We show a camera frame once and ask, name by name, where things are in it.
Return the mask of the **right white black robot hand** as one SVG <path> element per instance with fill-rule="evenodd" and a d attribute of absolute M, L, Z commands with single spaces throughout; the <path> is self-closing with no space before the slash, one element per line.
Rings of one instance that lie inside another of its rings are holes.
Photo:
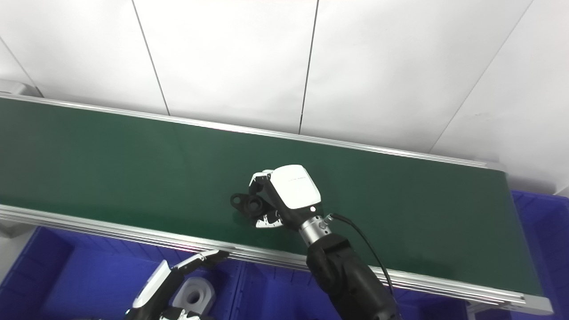
<path fill-rule="evenodd" d="M 307 221 L 323 216 L 321 193 L 300 164 L 256 172 L 248 194 L 262 202 L 253 211 L 255 228 L 285 227 L 300 232 Z"/>

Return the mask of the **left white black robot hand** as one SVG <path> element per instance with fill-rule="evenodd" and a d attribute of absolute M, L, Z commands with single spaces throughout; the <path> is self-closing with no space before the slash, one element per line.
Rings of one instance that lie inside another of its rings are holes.
<path fill-rule="evenodd" d="M 213 268 L 229 256 L 229 252 L 209 250 L 196 253 L 169 267 L 163 260 L 148 278 L 126 320 L 211 320 L 209 311 L 216 294 L 212 284 L 200 277 L 186 275 L 201 267 Z"/>

